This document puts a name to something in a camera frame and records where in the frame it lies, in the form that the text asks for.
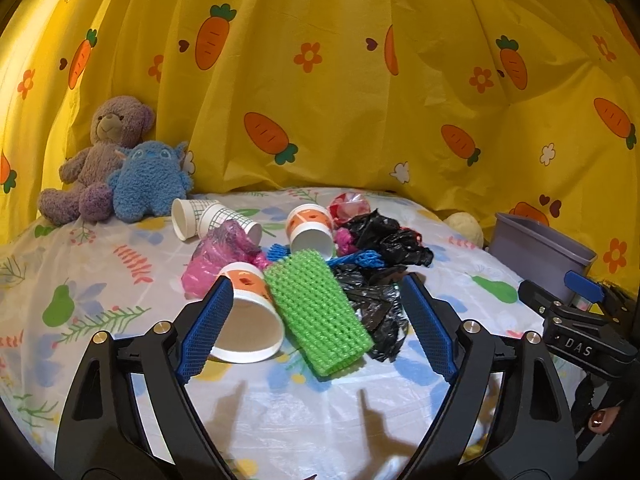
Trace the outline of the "right hand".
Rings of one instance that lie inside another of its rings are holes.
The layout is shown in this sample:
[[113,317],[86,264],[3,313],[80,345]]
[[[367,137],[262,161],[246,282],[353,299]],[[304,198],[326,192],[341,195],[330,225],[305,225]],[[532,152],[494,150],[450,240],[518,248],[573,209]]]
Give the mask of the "right hand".
[[614,424],[619,412],[620,408],[618,406],[597,410],[589,419],[589,429],[595,434],[606,434]]

